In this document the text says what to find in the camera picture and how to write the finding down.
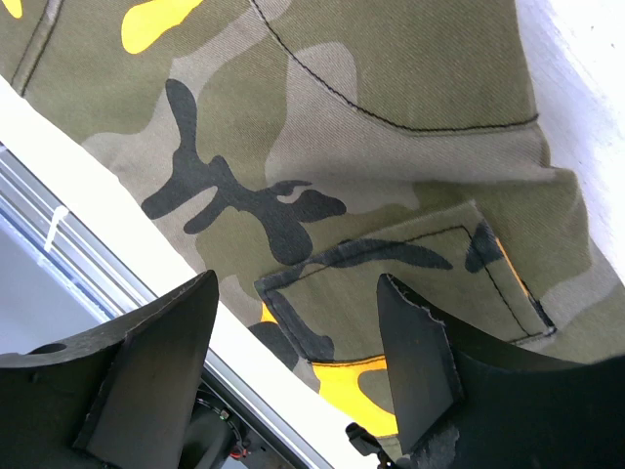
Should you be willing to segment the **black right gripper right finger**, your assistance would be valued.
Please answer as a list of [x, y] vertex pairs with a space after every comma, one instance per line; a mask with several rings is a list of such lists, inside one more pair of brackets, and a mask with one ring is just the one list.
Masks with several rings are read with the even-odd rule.
[[398, 439], [415, 468], [620, 468], [624, 361], [527, 351], [391, 275], [377, 283]]

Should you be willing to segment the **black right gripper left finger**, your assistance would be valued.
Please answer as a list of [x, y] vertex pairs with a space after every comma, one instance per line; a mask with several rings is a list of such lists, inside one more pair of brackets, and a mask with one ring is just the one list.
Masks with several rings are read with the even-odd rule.
[[174, 468], [219, 299], [213, 272], [139, 309], [1, 358], [5, 468]]

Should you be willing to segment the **camouflage yellow green trousers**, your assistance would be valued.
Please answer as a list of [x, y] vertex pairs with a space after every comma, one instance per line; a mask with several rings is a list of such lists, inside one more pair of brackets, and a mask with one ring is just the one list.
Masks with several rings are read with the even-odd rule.
[[513, 1], [5, 1], [1, 75], [392, 457], [383, 274], [532, 352], [624, 351]]

